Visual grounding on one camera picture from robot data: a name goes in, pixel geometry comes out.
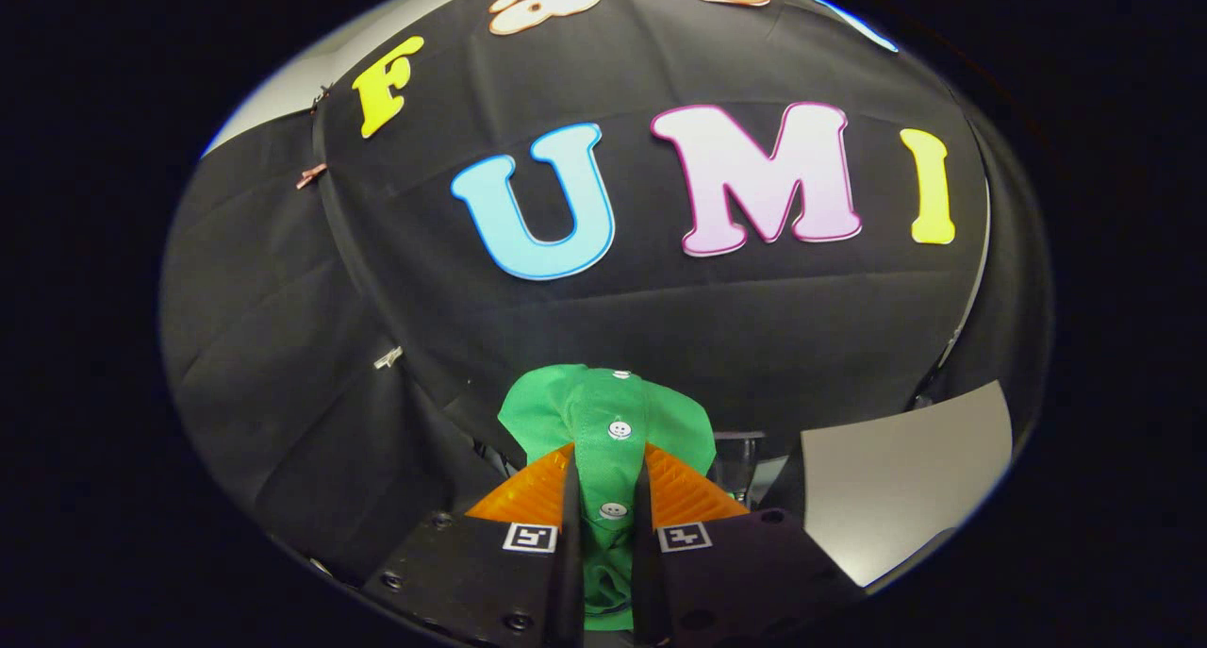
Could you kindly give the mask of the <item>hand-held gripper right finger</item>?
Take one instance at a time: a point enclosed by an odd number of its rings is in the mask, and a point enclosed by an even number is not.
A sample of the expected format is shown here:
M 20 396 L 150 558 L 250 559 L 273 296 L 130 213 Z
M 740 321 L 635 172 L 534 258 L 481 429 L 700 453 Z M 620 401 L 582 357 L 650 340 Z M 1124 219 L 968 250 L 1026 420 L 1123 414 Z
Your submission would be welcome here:
M 639 647 L 785 647 L 863 588 L 788 510 L 750 510 L 648 443 L 637 481 Z

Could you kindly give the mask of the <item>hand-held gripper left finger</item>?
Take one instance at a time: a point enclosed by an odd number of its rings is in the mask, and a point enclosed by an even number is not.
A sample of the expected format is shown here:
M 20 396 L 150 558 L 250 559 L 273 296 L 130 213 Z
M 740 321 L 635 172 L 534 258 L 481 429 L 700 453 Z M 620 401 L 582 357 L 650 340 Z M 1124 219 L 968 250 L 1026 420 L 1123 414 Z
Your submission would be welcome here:
M 463 513 L 428 515 L 365 597 L 444 647 L 579 647 L 579 475 L 565 443 Z

